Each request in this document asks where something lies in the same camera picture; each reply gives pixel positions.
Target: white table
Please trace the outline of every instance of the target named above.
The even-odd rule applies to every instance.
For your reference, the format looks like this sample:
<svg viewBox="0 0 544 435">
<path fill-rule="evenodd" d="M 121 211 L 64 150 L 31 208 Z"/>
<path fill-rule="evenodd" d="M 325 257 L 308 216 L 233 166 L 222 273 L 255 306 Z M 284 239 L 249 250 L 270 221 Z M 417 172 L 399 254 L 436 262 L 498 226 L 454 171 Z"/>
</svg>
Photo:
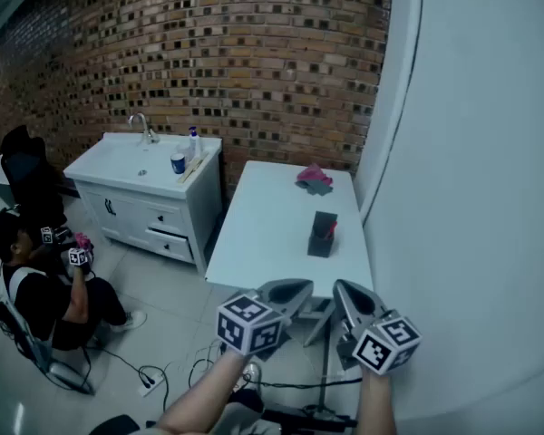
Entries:
<svg viewBox="0 0 544 435">
<path fill-rule="evenodd" d="M 336 279 L 373 289 L 363 226 L 350 174 L 326 170 L 333 191 L 321 197 L 295 185 L 302 166 L 249 161 L 209 262 L 206 280 L 243 289 L 270 280 L 303 278 L 314 297 L 332 298 Z M 308 237 L 317 211 L 338 215 L 330 257 L 309 256 Z M 334 302 L 306 343 L 334 311 Z"/>
</svg>

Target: black pants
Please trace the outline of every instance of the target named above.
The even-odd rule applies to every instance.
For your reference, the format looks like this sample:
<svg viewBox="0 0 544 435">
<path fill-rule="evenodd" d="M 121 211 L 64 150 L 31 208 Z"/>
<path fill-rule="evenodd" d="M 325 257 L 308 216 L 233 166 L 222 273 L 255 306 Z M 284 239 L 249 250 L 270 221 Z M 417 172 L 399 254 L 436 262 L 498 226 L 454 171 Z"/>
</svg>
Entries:
<svg viewBox="0 0 544 435">
<path fill-rule="evenodd" d="M 54 328 L 53 348 L 74 350 L 85 345 L 101 320 L 111 325 L 125 324 L 127 316 L 115 290 L 106 280 L 95 277 L 86 282 L 89 320 L 86 324 L 58 321 Z"/>
</svg>

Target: black object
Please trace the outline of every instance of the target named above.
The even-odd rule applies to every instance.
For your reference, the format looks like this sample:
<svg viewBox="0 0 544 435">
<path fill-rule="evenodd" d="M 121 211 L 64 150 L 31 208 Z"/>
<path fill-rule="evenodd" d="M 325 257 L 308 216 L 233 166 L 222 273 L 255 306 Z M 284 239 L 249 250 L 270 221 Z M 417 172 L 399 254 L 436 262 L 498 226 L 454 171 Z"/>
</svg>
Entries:
<svg viewBox="0 0 544 435">
<path fill-rule="evenodd" d="M 350 284 L 344 284 L 345 291 L 349 294 L 353 306 L 358 310 L 360 314 L 371 315 L 374 314 L 374 301 L 370 296 L 365 295 L 363 292 L 357 290 Z"/>
<path fill-rule="evenodd" d="M 135 420 L 123 414 L 103 422 L 91 432 L 91 435 L 129 435 L 139 428 Z"/>
<path fill-rule="evenodd" d="M 283 305 L 284 303 L 288 303 L 296 295 L 302 292 L 305 286 L 306 286 L 306 282 L 302 282 L 300 284 L 282 285 L 282 286 L 274 287 L 272 290 L 270 290 L 268 299 L 271 302 L 280 303 L 281 305 Z"/>
<path fill-rule="evenodd" d="M 73 236 L 73 233 L 68 227 L 58 227 L 53 231 L 53 235 L 56 243 L 62 245 L 64 240 L 66 240 L 68 237 Z"/>
<path fill-rule="evenodd" d="M 310 195 L 320 195 L 323 197 L 333 191 L 333 188 L 318 179 L 303 179 L 295 182 L 300 188 L 306 189 Z"/>
<path fill-rule="evenodd" d="M 331 227 L 336 222 L 337 215 L 317 211 L 315 222 L 312 225 L 310 238 L 308 239 L 308 255 L 329 257 L 330 250 L 335 241 L 334 234 L 331 234 Z"/>
<path fill-rule="evenodd" d="M 20 354 L 24 358 L 34 361 L 34 354 L 26 341 L 24 330 L 22 330 L 18 321 L 12 316 L 8 307 L 2 302 L 0 302 L 0 327 L 3 332 L 8 331 L 8 333 L 11 334 Z"/>
<path fill-rule="evenodd" d="M 80 268 L 83 271 L 84 276 L 87 276 L 92 272 L 90 263 L 84 263 L 83 265 L 80 266 Z"/>
<path fill-rule="evenodd" d="M 2 141 L 2 169 L 32 240 L 42 242 L 41 227 L 66 222 L 63 199 L 56 191 L 58 178 L 46 160 L 44 140 L 31 139 L 26 126 L 8 132 Z"/>
</svg>

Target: white wall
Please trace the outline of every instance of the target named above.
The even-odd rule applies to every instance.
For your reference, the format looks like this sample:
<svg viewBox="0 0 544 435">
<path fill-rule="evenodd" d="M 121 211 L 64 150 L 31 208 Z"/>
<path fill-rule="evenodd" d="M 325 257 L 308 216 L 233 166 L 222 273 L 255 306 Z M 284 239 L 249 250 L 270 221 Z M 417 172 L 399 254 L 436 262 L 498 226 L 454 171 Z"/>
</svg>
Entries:
<svg viewBox="0 0 544 435">
<path fill-rule="evenodd" d="M 393 0 L 387 51 L 371 126 L 355 176 L 363 220 L 373 203 L 403 111 L 419 30 L 422 0 Z"/>
<path fill-rule="evenodd" d="M 377 292 L 425 337 L 395 376 L 398 418 L 543 433 L 544 0 L 423 0 L 365 233 Z"/>
</svg>

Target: person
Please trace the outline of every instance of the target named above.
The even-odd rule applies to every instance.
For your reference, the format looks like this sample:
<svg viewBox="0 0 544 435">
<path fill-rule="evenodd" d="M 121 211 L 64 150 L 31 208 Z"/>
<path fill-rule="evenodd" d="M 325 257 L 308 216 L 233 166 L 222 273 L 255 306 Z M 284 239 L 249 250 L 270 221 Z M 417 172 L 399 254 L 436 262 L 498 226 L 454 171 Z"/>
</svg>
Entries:
<svg viewBox="0 0 544 435">
<path fill-rule="evenodd" d="M 13 293 L 13 276 L 23 266 L 35 266 L 35 253 L 22 218 L 1 211 L 2 278 L 11 300 L 14 297 L 16 310 L 35 338 L 46 341 L 52 336 L 53 348 L 73 350 L 91 339 L 101 320 L 114 332 L 135 329 L 145 322 L 143 311 L 126 313 L 108 282 L 98 277 L 85 281 L 78 266 L 74 268 L 72 285 L 64 284 L 56 274 L 34 271 L 23 277 Z"/>
<path fill-rule="evenodd" d="M 264 405 L 259 397 L 255 397 L 255 393 L 259 393 L 261 373 L 254 363 L 248 364 L 248 359 L 228 349 L 193 387 L 165 411 L 157 425 L 136 434 L 277 433 L 277 428 L 271 430 L 269 426 L 267 429 L 258 426 L 264 424 L 259 420 Z M 389 377 L 377 375 L 364 366 L 361 368 L 363 379 L 355 435 L 394 435 L 396 428 Z M 250 384 L 232 393 L 243 373 L 249 375 Z"/>
</svg>

